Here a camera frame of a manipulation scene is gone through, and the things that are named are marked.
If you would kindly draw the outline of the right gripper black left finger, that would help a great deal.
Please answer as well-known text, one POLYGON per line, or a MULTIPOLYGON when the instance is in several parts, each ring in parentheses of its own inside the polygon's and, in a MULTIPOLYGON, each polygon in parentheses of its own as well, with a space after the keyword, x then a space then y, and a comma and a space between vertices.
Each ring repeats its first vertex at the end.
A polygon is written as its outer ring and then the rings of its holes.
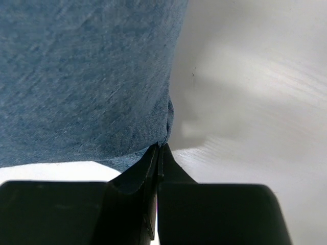
POLYGON ((149 244, 156 219, 157 146, 105 182, 8 181, 1 244, 149 244))

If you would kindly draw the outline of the blue pillowcase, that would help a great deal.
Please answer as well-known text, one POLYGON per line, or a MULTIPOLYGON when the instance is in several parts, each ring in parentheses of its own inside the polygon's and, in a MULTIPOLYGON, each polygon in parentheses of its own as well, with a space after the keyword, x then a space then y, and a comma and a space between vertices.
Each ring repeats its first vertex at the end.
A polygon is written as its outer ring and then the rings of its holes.
POLYGON ((125 171, 167 143, 187 1, 1 1, 1 167, 125 171))

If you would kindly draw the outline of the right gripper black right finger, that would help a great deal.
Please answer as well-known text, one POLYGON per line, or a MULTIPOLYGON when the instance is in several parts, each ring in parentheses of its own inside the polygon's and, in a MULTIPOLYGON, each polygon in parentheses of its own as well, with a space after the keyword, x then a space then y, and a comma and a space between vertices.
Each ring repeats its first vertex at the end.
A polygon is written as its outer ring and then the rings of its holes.
POLYGON ((273 191, 261 184, 200 184, 168 145, 158 161, 161 244, 291 244, 273 191))

